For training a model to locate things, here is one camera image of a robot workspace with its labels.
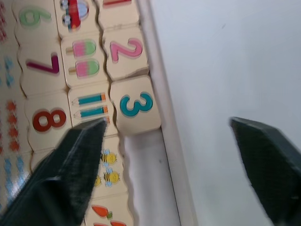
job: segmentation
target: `red number 8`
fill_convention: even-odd
[[[60,117],[59,122],[55,122],[55,120],[54,120],[55,115],[58,115]],[[47,118],[46,125],[40,124],[41,117]],[[53,110],[51,113],[49,113],[47,111],[38,112],[34,115],[34,117],[32,119],[32,125],[33,125],[34,129],[38,132],[46,132],[51,127],[54,127],[54,128],[62,127],[65,123],[66,123],[66,114],[64,111],[59,110],[59,109]]]

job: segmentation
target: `white wall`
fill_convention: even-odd
[[[228,118],[276,126],[301,147],[301,1],[150,2],[199,225],[271,225]]]

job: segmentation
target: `red star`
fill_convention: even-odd
[[[17,118],[11,114],[8,116],[8,122],[12,125],[12,124],[16,124],[17,123]]]
[[[19,135],[19,132],[15,127],[12,127],[9,129],[8,135],[10,137],[17,137]]]
[[[14,141],[10,142],[9,148],[10,148],[11,151],[17,152],[20,149],[20,145],[16,140],[14,140]]]
[[[15,111],[17,108],[17,106],[15,105],[15,103],[13,101],[8,101],[8,103],[6,104],[6,109],[11,111]]]

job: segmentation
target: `white surface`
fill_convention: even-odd
[[[198,224],[270,226],[228,118],[271,124],[301,147],[301,1],[150,2]]]
[[[167,85],[166,74],[162,63],[156,29],[153,23],[149,0],[139,0],[141,24],[144,40],[148,49],[150,76],[153,83],[157,104],[162,120],[162,133],[174,193],[176,196],[179,217],[183,226],[196,225],[195,215],[188,175],[185,168],[184,156],[178,129],[175,123],[174,111]]]
[[[180,226],[161,131],[126,137],[124,144],[135,225]]]

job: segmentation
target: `number 6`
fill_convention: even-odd
[[[38,7],[23,8],[19,14],[21,25],[26,27],[37,25],[40,22],[40,17],[47,21],[51,21],[51,14]]]

